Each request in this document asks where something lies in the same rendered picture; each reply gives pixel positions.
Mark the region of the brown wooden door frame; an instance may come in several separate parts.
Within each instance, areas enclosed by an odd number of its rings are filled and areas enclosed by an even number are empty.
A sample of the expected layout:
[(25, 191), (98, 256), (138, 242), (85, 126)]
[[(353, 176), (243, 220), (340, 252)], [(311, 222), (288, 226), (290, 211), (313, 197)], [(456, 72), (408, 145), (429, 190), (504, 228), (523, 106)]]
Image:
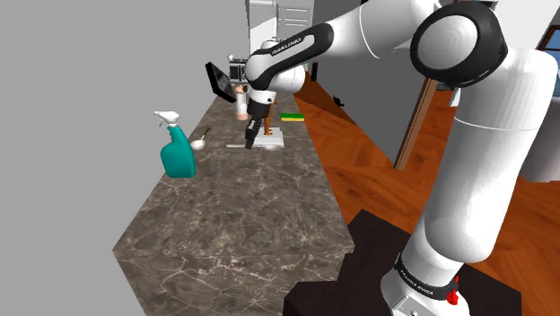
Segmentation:
[(402, 171), (406, 168), (407, 161), (414, 148), (417, 136), (423, 125), (425, 115), (432, 102), (438, 82), (434, 79), (426, 78), (418, 96), (416, 106), (409, 120), (407, 131), (398, 150), (397, 158), (393, 164), (393, 169)]

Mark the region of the white base with brown post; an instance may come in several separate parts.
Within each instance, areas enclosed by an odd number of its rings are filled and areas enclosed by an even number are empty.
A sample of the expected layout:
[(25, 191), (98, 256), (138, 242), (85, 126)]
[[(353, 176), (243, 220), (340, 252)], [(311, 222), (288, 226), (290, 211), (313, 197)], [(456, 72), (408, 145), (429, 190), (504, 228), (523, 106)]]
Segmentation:
[(269, 151), (279, 150), (284, 147), (284, 136), (283, 132), (279, 127), (271, 126), (271, 118), (273, 114), (273, 106), (276, 104), (273, 101), (269, 105), (269, 112), (266, 117), (263, 118), (261, 127), (255, 138), (254, 147), (264, 148)]

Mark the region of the dark robot stand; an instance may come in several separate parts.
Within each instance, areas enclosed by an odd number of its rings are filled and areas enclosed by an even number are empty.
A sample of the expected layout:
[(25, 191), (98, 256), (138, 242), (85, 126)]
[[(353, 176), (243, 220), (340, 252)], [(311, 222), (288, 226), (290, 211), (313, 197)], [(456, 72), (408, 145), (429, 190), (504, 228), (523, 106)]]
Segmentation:
[[(410, 298), (386, 304), (381, 278), (393, 269), (409, 234), (361, 210), (348, 225), (354, 251), (344, 257), (336, 281), (299, 282), (284, 299), (283, 316), (431, 316)], [(521, 293), (465, 265), (459, 271), (459, 292), (470, 316), (522, 316)]]

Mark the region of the silver toaster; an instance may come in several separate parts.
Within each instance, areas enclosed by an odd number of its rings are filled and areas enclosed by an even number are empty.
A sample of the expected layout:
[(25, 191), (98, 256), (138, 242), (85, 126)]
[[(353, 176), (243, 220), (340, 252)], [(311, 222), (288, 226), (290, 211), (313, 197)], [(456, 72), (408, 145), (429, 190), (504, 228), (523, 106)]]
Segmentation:
[(245, 75), (245, 66), (248, 59), (246, 57), (235, 57), (234, 55), (229, 55), (227, 58), (231, 83), (246, 84), (248, 81)]

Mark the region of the white panel door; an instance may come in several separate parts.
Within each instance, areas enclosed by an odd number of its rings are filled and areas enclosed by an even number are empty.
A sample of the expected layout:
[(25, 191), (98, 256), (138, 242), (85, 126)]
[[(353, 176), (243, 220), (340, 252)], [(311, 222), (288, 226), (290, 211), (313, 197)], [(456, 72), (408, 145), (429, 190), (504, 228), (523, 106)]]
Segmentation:
[(277, 15), (277, 37), (285, 40), (311, 26), (312, 8), (280, 4)]

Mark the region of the teal spray bottle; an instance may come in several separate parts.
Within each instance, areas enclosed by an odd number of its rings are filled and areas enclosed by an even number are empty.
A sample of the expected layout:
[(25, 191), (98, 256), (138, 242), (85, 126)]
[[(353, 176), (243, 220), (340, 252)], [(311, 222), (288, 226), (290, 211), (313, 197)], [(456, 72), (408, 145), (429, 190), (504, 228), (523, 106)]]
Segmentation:
[(175, 111), (155, 111), (162, 125), (167, 124), (171, 141), (161, 149), (161, 160), (169, 178), (193, 178), (196, 175), (194, 152), (178, 125), (179, 113)]

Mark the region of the white cylinder with tan ends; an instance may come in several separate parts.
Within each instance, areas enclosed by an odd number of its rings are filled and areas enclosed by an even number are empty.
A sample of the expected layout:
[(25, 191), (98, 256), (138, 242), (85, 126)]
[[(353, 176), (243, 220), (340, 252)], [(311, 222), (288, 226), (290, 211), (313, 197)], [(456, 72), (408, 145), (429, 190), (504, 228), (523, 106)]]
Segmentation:
[(237, 120), (247, 120), (249, 114), (247, 112), (246, 92), (244, 85), (236, 85), (234, 87), (236, 93), (236, 116)]

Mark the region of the window with brown frame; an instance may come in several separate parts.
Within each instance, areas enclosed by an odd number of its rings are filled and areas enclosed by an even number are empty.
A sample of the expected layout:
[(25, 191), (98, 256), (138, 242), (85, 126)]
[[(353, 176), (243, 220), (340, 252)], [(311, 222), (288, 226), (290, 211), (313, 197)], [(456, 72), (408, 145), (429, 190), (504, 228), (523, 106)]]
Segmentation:
[(549, 26), (543, 39), (538, 44), (538, 50), (542, 50), (552, 56), (557, 64), (556, 85), (553, 92), (555, 98), (560, 98), (560, 25)]

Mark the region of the black tablet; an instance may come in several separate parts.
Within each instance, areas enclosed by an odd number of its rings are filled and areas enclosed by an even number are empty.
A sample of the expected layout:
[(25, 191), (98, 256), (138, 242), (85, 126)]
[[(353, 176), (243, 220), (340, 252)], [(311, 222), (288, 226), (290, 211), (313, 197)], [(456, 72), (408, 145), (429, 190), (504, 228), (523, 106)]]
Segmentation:
[(236, 92), (233, 90), (229, 76), (212, 62), (207, 62), (205, 69), (213, 93), (229, 103), (235, 103)]

